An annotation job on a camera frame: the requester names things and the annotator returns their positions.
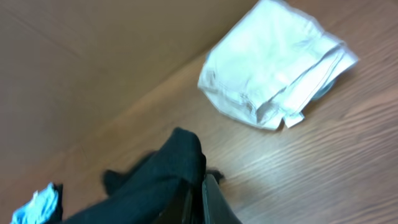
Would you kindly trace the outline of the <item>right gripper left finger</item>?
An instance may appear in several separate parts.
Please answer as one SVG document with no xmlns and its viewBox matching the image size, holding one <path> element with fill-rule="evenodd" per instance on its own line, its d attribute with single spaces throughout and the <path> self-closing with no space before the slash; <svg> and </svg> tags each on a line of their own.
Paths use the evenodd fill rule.
<svg viewBox="0 0 398 224">
<path fill-rule="evenodd" d="M 190 224 L 192 218 L 192 189 L 179 186 L 174 197 L 153 224 Z"/>
</svg>

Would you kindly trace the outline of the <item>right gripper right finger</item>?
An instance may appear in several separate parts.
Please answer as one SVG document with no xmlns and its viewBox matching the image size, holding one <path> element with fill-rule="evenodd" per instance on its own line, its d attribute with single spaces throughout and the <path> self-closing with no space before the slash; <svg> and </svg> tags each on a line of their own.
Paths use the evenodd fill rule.
<svg viewBox="0 0 398 224">
<path fill-rule="evenodd" d="M 202 183 L 202 199 L 205 224 L 242 224 L 211 174 L 207 174 Z"/>
</svg>

